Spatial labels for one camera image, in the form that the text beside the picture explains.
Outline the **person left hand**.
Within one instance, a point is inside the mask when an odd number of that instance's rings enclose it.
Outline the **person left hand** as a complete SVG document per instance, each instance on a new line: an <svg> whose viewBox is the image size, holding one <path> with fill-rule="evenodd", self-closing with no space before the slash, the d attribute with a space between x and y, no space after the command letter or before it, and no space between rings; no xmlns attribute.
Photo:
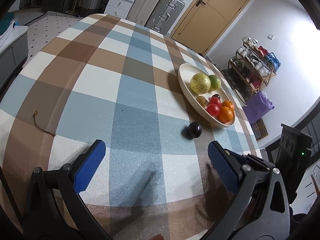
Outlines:
<svg viewBox="0 0 320 240"><path fill-rule="evenodd" d="M151 237L149 240L164 240L164 237L161 234L157 234Z"/></svg>

